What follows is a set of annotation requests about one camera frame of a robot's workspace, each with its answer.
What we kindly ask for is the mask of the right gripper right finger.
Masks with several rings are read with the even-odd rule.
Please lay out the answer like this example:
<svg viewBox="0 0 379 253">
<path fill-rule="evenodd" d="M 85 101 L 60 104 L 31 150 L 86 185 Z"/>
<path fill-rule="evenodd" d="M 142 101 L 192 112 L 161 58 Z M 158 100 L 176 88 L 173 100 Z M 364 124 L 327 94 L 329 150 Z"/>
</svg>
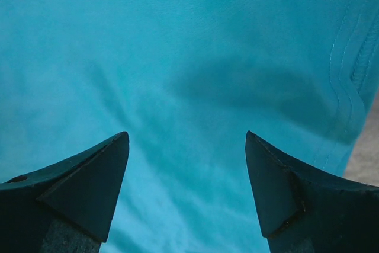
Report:
<svg viewBox="0 0 379 253">
<path fill-rule="evenodd" d="M 248 132 L 246 163 L 271 252 L 378 251 L 378 188 L 298 160 Z"/>
</svg>

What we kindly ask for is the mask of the teal t-shirt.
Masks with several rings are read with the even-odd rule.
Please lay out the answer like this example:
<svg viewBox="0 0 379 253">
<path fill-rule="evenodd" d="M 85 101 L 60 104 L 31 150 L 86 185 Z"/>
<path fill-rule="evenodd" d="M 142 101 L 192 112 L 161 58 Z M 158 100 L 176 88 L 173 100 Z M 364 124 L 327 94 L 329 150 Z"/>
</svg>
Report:
<svg viewBox="0 0 379 253">
<path fill-rule="evenodd" d="M 378 0 L 1 0 L 1 180 L 122 131 L 103 252 L 268 252 L 256 133 L 342 175 L 378 90 Z"/>
</svg>

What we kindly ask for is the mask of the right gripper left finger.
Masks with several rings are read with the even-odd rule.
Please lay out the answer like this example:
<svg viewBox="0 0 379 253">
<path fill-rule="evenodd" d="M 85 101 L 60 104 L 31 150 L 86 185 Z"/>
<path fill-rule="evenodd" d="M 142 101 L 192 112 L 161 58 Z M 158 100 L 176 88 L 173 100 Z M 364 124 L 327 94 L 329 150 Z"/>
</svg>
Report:
<svg viewBox="0 0 379 253">
<path fill-rule="evenodd" d="M 1 184 L 2 252 L 98 252 L 107 241 L 129 156 L 118 133 Z"/>
</svg>

